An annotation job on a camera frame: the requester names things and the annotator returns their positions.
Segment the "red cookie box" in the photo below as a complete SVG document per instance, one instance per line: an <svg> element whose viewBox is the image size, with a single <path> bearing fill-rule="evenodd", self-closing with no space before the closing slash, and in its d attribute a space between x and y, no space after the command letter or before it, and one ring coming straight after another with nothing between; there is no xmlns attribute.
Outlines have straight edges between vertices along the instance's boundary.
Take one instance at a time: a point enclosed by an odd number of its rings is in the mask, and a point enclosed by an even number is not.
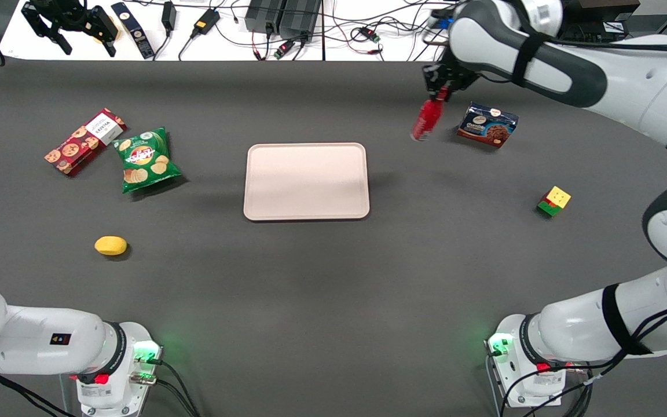
<svg viewBox="0 0 667 417"><path fill-rule="evenodd" d="M59 171L73 177L126 129L122 119L108 108L103 108L58 148L48 152L45 160Z"/></svg>

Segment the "power adapter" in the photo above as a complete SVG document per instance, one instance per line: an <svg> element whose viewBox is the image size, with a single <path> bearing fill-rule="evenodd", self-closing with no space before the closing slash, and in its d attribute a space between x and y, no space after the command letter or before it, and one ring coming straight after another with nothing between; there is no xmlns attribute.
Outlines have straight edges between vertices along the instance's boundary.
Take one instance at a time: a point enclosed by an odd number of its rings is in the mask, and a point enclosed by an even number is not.
<svg viewBox="0 0 667 417"><path fill-rule="evenodd" d="M212 9L207 9L202 16L195 22L195 27L192 30L192 37L195 38L197 35L207 35L207 32L210 32L215 23L220 20L220 13Z"/></svg>
<svg viewBox="0 0 667 417"><path fill-rule="evenodd" d="M164 25L167 34L174 30L175 21L177 21L177 8L172 2L164 2L164 11L161 13L161 24Z"/></svg>

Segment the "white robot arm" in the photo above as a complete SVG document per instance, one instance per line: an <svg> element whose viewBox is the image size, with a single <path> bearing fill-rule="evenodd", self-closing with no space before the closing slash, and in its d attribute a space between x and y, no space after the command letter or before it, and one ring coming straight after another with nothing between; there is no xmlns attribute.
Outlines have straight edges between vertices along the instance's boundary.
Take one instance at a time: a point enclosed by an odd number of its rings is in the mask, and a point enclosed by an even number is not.
<svg viewBox="0 0 667 417"><path fill-rule="evenodd" d="M449 50L441 63L424 67L430 92L439 87L440 79L442 84L452 82L450 88L456 90L465 89L476 74L496 74L625 124L667 147L667 51L657 50L667 49L667 36L614 43L632 45L630 49L546 42L558 32L562 13L559 0L470 0L458 6L449 29ZM667 191L645 211L643 230L667 261ZM504 393L518 382L507 404L558 405L566 371L522 378L548 365L606 361L619 352L629 358L667 354L667 322L643 343L631 336L643 320L665 309L667 267L550 304L537 314L506 317L487 346Z"/></svg>
<svg viewBox="0 0 667 417"><path fill-rule="evenodd" d="M70 374L82 414L137 417L162 349L137 323L73 309L8 306L0 295L0 374Z"/></svg>

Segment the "green chip bag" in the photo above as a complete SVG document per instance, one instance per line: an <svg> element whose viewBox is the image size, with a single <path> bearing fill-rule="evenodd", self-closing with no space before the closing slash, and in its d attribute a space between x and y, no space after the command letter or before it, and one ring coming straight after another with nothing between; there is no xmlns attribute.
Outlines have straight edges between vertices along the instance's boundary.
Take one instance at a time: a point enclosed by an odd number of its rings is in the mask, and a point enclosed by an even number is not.
<svg viewBox="0 0 667 417"><path fill-rule="evenodd" d="M182 175L169 160L164 127L112 143L124 166L122 193Z"/></svg>

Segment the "green status light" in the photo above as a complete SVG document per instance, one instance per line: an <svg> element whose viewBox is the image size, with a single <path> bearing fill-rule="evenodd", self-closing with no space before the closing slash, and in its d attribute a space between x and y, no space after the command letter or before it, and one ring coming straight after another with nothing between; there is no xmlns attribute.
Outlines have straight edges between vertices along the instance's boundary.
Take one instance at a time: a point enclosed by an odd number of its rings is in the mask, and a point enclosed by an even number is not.
<svg viewBox="0 0 667 417"><path fill-rule="evenodd" d="M159 355L160 346L155 341L140 341L133 346L133 354L137 361L148 361Z"/></svg>
<svg viewBox="0 0 667 417"><path fill-rule="evenodd" d="M490 336L488 344L495 356L502 356L503 354L508 354L508 348L513 341L514 337L508 333L496 333Z"/></svg>

